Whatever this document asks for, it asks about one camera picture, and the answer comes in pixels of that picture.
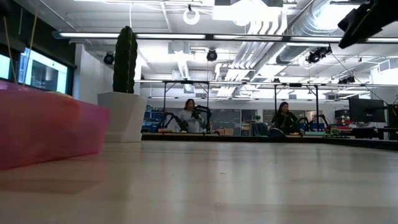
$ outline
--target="black metal frame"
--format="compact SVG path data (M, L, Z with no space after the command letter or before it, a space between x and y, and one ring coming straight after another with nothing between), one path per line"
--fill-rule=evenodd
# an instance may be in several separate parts
M278 112L278 107L277 107L277 95L278 92L276 92L276 88L277 88L278 84L274 85L274 99L275 99L275 114ZM319 131L320 129L320 125L319 125L319 97L318 97L318 85L314 85L315 87L315 92L313 92L311 89L309 89L314 95L315 95L315 103L317 105L317 131Z
M166 94L176 83L190 84L190 85L193 85L194 83L199 83L199 84L207 85L207 98L202 98L202 99L207 100L207 108L209 107L209 91L210 91L210 82L209 81L166 80L163 82L164 82L164 97L163 97L163 117L164 118L166 116ZM167 89L168 83L173 83L173 85L169 89Z
M210 92L210 82L209 81L191 81L191 80L165 80L163 81L164 83L164 98L163 98L163 116L165 116L166 114L166 94L168 92L169 89L171 89L176 83L181 83L181 84L194 84L194 83L199 83L199 84L205 84L207 85L207 98L202 98L203 100L207 101L207 107L209 107L209 92ZM167 84L168 83L173 83L173 85L167 89ZM276 83L274 84L274 100L275 100L275 114L278 112L278 107L277 107L277 87L278 85L282 85L282 86L286 86L285 83ZM293 83L292 86L299 86L300 83ZM315 87L315 92L313 92L311 89L309 89L309 87L307 87L314 95L315 95L315 103L317 106L317 131L320 130L320 124L319 124L319 97L318 97L318 85L314 85Z

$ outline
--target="dark-haired woman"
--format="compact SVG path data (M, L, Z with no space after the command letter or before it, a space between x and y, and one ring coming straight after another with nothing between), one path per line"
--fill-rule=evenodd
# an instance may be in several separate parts
M285 134L291 134L296 132L302 132L297 128L297 118L292 112L289 111L289 104L282 102L279 105L278 112L272 119L273 128L277 128L283 131Z
M192 109L195 107L195 101L193 99L189 99L185 102L184 110L182 110L178 114L178 118L181 121L186 121L188 123L188 132L189 133L199 133L200 132L200 123L203 121L201 116L199 119L195 119L192 117Z

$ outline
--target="cactus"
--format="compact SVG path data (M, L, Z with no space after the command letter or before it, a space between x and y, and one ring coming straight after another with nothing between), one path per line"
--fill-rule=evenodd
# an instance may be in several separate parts
M113 91L134 93L137 60L137 40L128 26L123 28L116 43L114 57Z

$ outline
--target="track light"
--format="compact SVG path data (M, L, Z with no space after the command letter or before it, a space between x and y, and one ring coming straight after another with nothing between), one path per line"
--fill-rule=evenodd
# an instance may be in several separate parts
M338 84L350 84L355 82L355 77L353 75L350 75L349 77L346 78L340 78L338 80Z
M321 59L325 58L326 55L331 54L333 51L331 47L320 47L316 51L310 52L310 55L305 59L308 63L318 63Z

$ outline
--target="white wall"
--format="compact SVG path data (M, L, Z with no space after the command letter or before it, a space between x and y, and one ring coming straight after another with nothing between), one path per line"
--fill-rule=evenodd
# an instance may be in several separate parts
M83 44L76 45L73 97L97 104L97 94L112 91L113 70L89 54Z

